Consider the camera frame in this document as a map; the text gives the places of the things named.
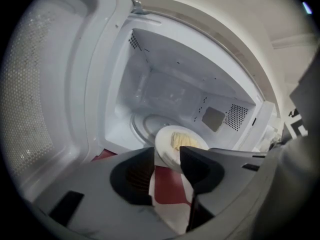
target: mesh screen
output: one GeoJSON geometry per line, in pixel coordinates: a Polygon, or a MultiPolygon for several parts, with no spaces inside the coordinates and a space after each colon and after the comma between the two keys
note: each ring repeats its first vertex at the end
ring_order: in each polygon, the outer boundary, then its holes
{"type": "Polygon", "coordinates": [[[41,52],[54,20],[52,12],[29,8],[16,26],[2,62],[0,141],[14,177],[54,147],[40,99],[41,52]]]}
{"type": "Polygon", "coordinates": [[[238,131],[242,122],[245,120],[248,111],[249,109],[245,107],[232,104],[223,122],[235,131],[238,131]]]}

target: open microwave door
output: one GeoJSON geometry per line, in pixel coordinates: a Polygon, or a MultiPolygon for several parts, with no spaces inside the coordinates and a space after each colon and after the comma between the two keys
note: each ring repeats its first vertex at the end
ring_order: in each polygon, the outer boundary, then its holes
{"type": "Polygon", "coordinates": [[[96,87],[135,5],[33,0],[19,20],[1,66],[0,118],[7,167],[26,199],[101,151],[96,87]]]}

